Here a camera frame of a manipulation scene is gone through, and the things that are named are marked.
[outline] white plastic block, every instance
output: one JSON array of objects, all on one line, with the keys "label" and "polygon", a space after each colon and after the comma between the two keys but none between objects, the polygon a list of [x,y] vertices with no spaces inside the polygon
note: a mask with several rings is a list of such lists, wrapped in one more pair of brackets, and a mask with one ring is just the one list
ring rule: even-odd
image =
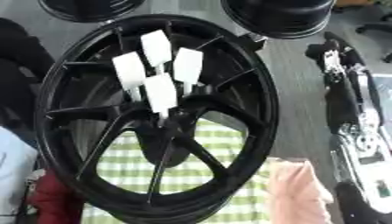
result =
[{"label": "white plastic block", "polygon": [[147,78],[144,86],[154,113],[166,113],[168,109],[177,107],[177,90],[168,73]]},{"label": "white plastic block", "polygon": [[172,60],[172,44],[161,30],[142,36],[144,54],[152,67]]},{"label": "white plastic block", "polygon": [[130,52],[113,58],[118,79],[125,91],[144,84],[145,68],[137,52]]},{"label": "white plastic block", "polygon": [[196,85],[203,70],[204,53],[181,47],[174,61],[174,79]]}]

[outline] rim lip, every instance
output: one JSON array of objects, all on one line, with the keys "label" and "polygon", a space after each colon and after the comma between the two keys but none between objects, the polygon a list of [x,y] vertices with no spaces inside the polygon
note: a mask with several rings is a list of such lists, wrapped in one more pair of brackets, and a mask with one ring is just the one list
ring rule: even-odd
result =
[{"label": "rim lip", "polygon": [[320,21],[318,24],[314,25],[312,28],[309,29],[304,29],[302,31],[287,31],[287,32],[276,32],[276,31],[260,31],[260,29],[257,27],[257,25],[254,25],[250,22],[247,21],[243,16],[240,14],[236,13],[232,7],[228,4],[228,0],[220,0],[223,10],[228,14],[228,16],[233,19],[238,25],[240,25],[242,28],[249,30],[254,33],[258,33],[261,35],[265,35],[269,38],[273,39],[302,39],[309,37],[311,35],[314,35],[318,32],[321,32],[326,28],[328,25],[328,22],[331,17],[331,12],[328,13],[328,15]]},{"label": "rim lip", "polygon": [[50,8],[47,4],[46,4],[46,0],[38,0],[39,6],[41,6],[42,9],[44,9],[44,11],[46,11],[48,14],[50,14],[53,17],[62,19],[62,20],[66,20],[66,21],[70,21],[70,22],[75,22],[75,23],[99,23],[99,22],[105,22],[111,19],[117,19],[117,18],[121,18],[122,16],[134,11],[137,7],[139,7],[140,5],[142,5],[145,0],[137,0],[138,2],[135,3],[130,3],[128,7],[123,7],[120,10],[116,10],[115,13],[113,13],[113,16],[104,16],[104,15],[98,15],[95,17],[84,17],[82,19],[77,18],[71,14],[67,14],[63,11],[59,11],[59,10],[55,10]]},{"label": "rim lip", "polygon": [[[128,17],[119,21],[115,21],[112,24],[107,24],[95,31],[90,32],[87,36],[82,38],[78,43],[73,45],[56,63],[53,65],[52,69],[49,71],[48,75],[45,78],[44,84],[40,90],[40,94],[38,97],[38,103],[36,107],[36,115],[35,115],[35,125],[36,125],[36,132],[37,132],[37,141],[39,144],[40,152],[41,155],[43,156],[44,160],[50,167],[53,168],[54,172],[59,176],[60,179],[63,180],[68,186],[70,186],[72,189],[74,189],[77,193],[80,193],[83,195],[89,203],[96,207],[100,207],[102,209],[105,209],[107,211],[118,211],[119,214],[131,214],[132,211],[130,211],[129,206],[117,206],[113,205],[113,203],[110,203],[112,200],[110,200],[108,197],[104,197],[102,194],[99,194],[98,192],[93,192],[92,189],[88,189],[83,184],[79,181],[77,181],[74,177],[70,176],[68,171],[65,171],[58,163],[56,163],[56,159],[52,154],[52,151],[50,150],[53,146],[48,143],[48,136],[46,133],[47,131],[45,130],[45,125],[43,122],[41,122],[41,118],[45,117],[45,113],[47,110],[47,106],[49,105],[49,102],[51,101],[49,98],[51,98],[50,91],[52,90],[51,84],[55,82],[56,80],[60,79],[62,75],[60,75],[59,70],[62,68],[62,65],[65,60],[70,59],[70,58],[76,58],[81,55],[86,49],[88,49],[90,46],[93,46],[97,41],[102,39],[102,37],[105,37],[108,35],[108,33],[118,27],[121,26],[124,22],[127,20],[133,19],[133,20],[145,20],[148,18],[159,18],[159,19],[165,19],[165,20],[189,20],[197,22],[197,23],[202,23],[203,25],[208,25],[210,27],[213,27],[214,29],[217,30],[217,32],[221,33],[225,37],[229,37],[229,39],[232,41],[234,40],[236,47],[238,51],[241,53],[241,55],[248,60],[249,63],[251,63],[252,66],[256,68],[256,72],[259,77],[259,81],[261,83],[264,83],[263,85],[266,87],[264,90],[265,94],[265,100],[268,101],[266,104],[269,104],[269,121],[268,123],[270,126],[265,130],[265,134],[263,136],[259,136],[256,138],[257,145],[261,146],[263,150],[255,150],[257,156],[261,156],[261,163],[257,165],[252,165],[249,167],[246,167],[246,173],[247,175],[243,175],[241,179],[249,180],[255,173],[256,171],[260,168],[260,166],[263,164],[263,161],[267,158],[267,156],[270,154],[272,145],[275,141],[276,133],[277,133],[277,126],[278,126],[278,117],[279,117],[279,110],[278,110],[278,97],[277,97],[277,89],[274,85],[274,82],[272,80],[272,77],[270,75],[269,70],[267,67],[263,64],[261,59],[256,55],[255,52],[247,48],[245,45],[240,42],[239,38],[235,36],[232,32],[227,31],[221,27],[219,27],[216,24],[211,24],[210,22],[207,22],[205,20],[193,18],[193,17],[186,17],[186,16],[177,16],[177,15],[165,15],[165,14],[157,14],[157,15],[144,15],[144,16],[137,16],[137,17]],[[246,183],[246,181],[239,181],[241,182],[240,184],[236,184],[236,189],[232,191],[228,191],[227,189],[222,189],[222,193],[220,195],[214,195],[212,197],[209,197],[209,201],[197,201],[193,202],[193,207],[196,207],[195,204],[197,204],[197,207],[200,207],[200,204],[204,207],[210,207],[213,205],[212,201],[222,201],[224,198],[227,197],[227,194],[233,194],[235,193],[242,185]],[[169,211],[166,214],[178,214],[177,211]],[[143,213],[136,213],[133,215],[144,215]]]},{"label": "rim lip", "polygon": [[[193,216],[185,216],[185,217],[180,217],[179,219],[176,220],[166,220],[166,221],[161,221],[161,220],[149,220],[149,224],[162,224],[162,223],[173,223],[173,224],[182,224],[182,223],[200,223],[202,221],[207,220],[209,217],[211,217],[212,215],[218,213],[225,205],[227,205],[230,200],[232,198],[229,197],[227,199],[224,199],[223,201],[220,201],[219,203],[216,203],[216,205],[213,205],[207,209],[205,209],[205,211],[203,211],[204,213],[202,213],[202,215],[200,215],[200,213],[193,215]],[[117,219],[121,220],[121,221],[125,221],[125,222],[130,222],[130,221],[135,221],[135,217],[133,216],[117,216],[116,214],[112,214],[114,217],[116,217]]]}]

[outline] checkered tablecloth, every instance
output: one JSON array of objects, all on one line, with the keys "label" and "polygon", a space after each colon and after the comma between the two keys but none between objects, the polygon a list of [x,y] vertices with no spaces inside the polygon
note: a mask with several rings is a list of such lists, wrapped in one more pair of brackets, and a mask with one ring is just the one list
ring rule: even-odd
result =
[{"label": "checkered tablecloth", "polygon": [[[216,156],[226,167],[242,149],[242,133],[235,129],[200,119],[195,139]],[[154,165],[141,152],[135,133],[127,132],[119,136],[108,148],[97,171],[99,175],[123,189],[146,193]],[[263,224],[270,223],[266,199],[269,162],[224,206],[216,215],[203,223]],[[209,168],[191,155],[184,163],[166,169],[161,184],[161,193],[177,193],[205,184],[213,177]],[[85,205],[82,224],[122,223],[110,214],[96,207]]]}]

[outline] white cloth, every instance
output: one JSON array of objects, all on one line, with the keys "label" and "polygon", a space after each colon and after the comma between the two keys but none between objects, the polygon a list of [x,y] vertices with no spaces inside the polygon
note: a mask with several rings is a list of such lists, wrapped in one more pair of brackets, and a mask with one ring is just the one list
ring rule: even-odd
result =
[{"label": "white cloth", "polygon": [[[0,215],[18,211],[25,192],[25,179],[32,173],[37,151],[12,132],[0,127]],[[14,223],[0,216],[0,224]]]}]

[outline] black wheel rim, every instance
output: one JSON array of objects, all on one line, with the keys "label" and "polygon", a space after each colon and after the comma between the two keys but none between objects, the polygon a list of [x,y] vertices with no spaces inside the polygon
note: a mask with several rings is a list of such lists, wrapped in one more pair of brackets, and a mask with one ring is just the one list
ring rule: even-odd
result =
[{"label": "black wheel rim", "polygon": [[[67,104],[64,100],[66,89],[85,76],[91,78],[91,73],[86,71],[95,72],[92,79],[110,82],[106,89],[121,92],[110,58],[140,51],[140,35],[156,29],[166,32],[174,54],[180,46],[202,49],[207,67],[201,75],[205,85],[198,87],[193,95],[179,98],[178,108],[171,111],[172,119],[162,129],[154,126],[157,118],[145,101],[132,103],[124,96],[118,104],[111,106],[83,108]],[[71,97],[69,101],[79,100]],[[187,135],[195,121],[210,110],[237,118],[248,126],[244,148],[228,168]],[[99,147],[92,149],[97,153],[90,151],[85,161],[76,150],[69,127],[71,121],[80,119],[108,122],[104,129],[107,134],[102,134],[105,141],[98,139],[96,145]],[[88,34],[66,52],[47,75],[36,113],[42,156],[65,183],[92,205],[123,221],[147,223],[193,223],[219,210],[263,164],[274,142],[277,123],[277,91],[258,56],[234,34],[217,25],[172,15],[131,17]],[[171,153],[164,147],[148,193],[128,192],[111,185],[96,175],[95,165],[110,140],[125,130],[138,134],[159,131],[162,133],[160,145],[170,141],[181,144],[211,169],[214,179],[191,191],[159,194],[156,183],[165,168],[165,156]]]},{"label": "black wheel rim", "polygon": [[328,22],[330,20],[331,13],[328,12],[324,17],[320,18],[314,23],[311,24],[302,24],[299,26],[289,26],[285,29],[282,29],[281,26],[276,25],[274,28],[271,27],[263,27],[256,23],[256,21],[252,21],[245,12],[241,12],[239,9],[231,6],[230,1],[228,0],[221,0],[223,9],[225,12],[240,26],[243,28],[254,32],[259,33],[261,35],[265,35],[270,38],[274,39],[302,39],[314,35],[318,32],[321,32],[326,28]]},{"label": "black wheel rim", "polygon": [[145,0],[38,0],[50,15],[72,22],[97,23],[119,18],[140,6]]}]

